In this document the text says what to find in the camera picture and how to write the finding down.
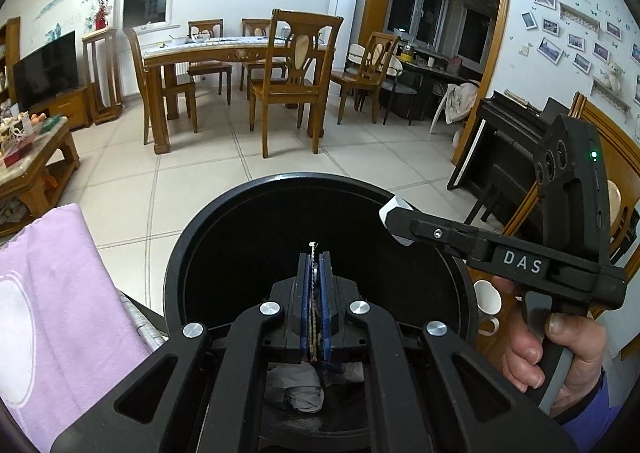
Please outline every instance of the silver bolt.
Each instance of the silver bolt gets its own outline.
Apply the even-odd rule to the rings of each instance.
[[[366,301],[354,301],[349,305],[349,310],[354,314],[366,314],[370,308],[369,303]]]
[[[186,338],[196,338],[202,335],[204,332],[204,328],[200,323],[187,323],[182,329],[182,333]]]
[[[442,321],[430,321],[427,323],[427,332],[432,336],[443,336],[447,333],[447,325]]]
[[[280,312],[280,305],[278,305],[274,301],[266,301],[262,305],[260,305],[260,312],[262,312],[265,316],[273,316]]]

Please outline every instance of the purple cloth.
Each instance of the purple cloth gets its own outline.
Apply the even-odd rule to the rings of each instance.
[[[149,354],[77,205],[0,249],[0,397],[39,451]]]
[[[605,434],[621,407],[609,407],[607,375],[604,375],[602,387],[589,406],[578,417],[563,424],[562,429],[574,439],[580,453],[587,453]]]

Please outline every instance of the stuffed animal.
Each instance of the stuffed animal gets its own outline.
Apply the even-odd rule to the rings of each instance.
[[[622,91],[622,69],[616,65],[613,61],[609,62],[609,71],[602,78],[602,83],[613,91],[614,94],[619,95]]]

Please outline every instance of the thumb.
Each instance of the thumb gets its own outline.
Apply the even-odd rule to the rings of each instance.
[[[607,331],[593,319],[554,313],[546,321],[546,335],[554,343],[568,347],[585,363],[602,361],[607,347]]]

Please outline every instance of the white mug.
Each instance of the white mug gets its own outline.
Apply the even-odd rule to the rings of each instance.
[[[494,324],[492,332],[479,329],[478,333],[481,336],[493,336],[500,328],[498,318],[494,317],[502,308],[500,293],[485,279],[476,281],[474,290],[476,291],[476,300],[478,302],[478,323],[482,324],[485,321],[491,321]]]

